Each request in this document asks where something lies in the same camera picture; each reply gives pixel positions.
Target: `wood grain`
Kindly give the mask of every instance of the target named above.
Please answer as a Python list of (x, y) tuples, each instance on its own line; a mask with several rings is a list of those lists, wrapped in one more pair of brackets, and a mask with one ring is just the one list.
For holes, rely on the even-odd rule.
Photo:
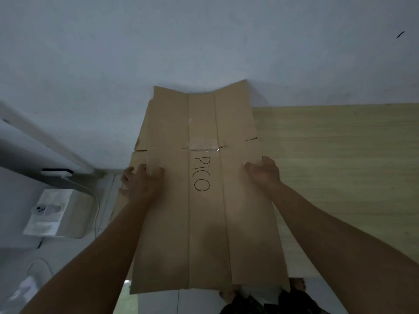
[[(419, 262), (419, 104), (253, 108), (253, 115), (285, 184)], [(319, 276), (276, 217), (289, 276)]]

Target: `dark clothing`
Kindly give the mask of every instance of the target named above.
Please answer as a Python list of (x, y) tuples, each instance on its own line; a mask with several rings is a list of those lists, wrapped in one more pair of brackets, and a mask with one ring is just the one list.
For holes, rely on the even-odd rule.
[(282, 291), (278, 296), (278, 305), (262, 306), (252, 296), (244, 298), (236, 295), (231, 304), (226, 305), (220, 314), (329, 314), (317, 306), (317, 303), (303, 291), (291, 287), (290, 292)]

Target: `white cable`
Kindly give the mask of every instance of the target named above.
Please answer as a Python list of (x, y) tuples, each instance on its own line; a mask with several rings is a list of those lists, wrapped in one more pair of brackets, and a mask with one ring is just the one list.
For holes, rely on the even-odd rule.
[(50, 268), (50, 265), (49, 265), (49, 264), (48, 264), (48, 262), (46, 262), (44, 259), (37, 259), (37, 260), (33, 261), (31, 264), (29, 264), (29, 265), (28, 265), (28, 267), (26, 268), (26, 275), (27, 275), (27, 276), (29, 276), (29, 274), (28, 274), (29, 268), (30, 268), (30, 267), (31, 267), (34, 263), (37, 263), (37, 262), (40, 262), (40, 263), (45, 264), (45, 265), (46, 265), (46, 267), (48, 268), (48, 271), (50, 272), (51, 278), (54, 276), (54, 273), (52, 272), (52, 270), (51, 270), (51, 268)]
[(93, 220), (93, 237), (94, 237), (94, 239), (96, 239), (96, 221), (98, 219), (99, 210), (101, 209), (101, 205), (99, 203), (99, 200), (98, 200), (96, 194), (90, 188), (88, 188), (86, 186), (83, 186), (83, 185), (81, 185), (79, 183), (76, 183), (76, 182), (74, 182), (74, 181), (72, 181), (72, 180), (70, 180), (68, 178), (62, 177), (62, 179), (65, 179), (66, 181), (69, 181), (70, 183), (76, 184), (76, 185), (84, 188), (85, 190), (88, 190), (89, 193), (92, 194), (92, 196), (95, 198), (96, 205), (97, 205), (97, 210), (96, 210), (96, 214), (95, 214), (95, 219)]

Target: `forearm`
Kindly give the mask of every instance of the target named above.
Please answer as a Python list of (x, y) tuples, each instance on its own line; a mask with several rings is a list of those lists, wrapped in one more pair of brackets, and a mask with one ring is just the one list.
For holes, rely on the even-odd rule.
[(270, 197), (349, 313), (419, 312), (417, 263), (318, 209), (280, 182)]
[(58, 272), (22, 313), (112, 313), (149, 203), (127, 204), (106, 230)]

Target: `cardboard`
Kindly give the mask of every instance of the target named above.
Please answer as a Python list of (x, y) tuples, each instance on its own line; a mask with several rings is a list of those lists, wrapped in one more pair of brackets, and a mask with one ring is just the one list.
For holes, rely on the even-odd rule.
[(166, 171), (134, 258), (132, 294), (289, 288), (273, 205), (243, 168), (261, 160), (247, 81), (207, 94), (155, 87), (135, 150), (148, 170)]

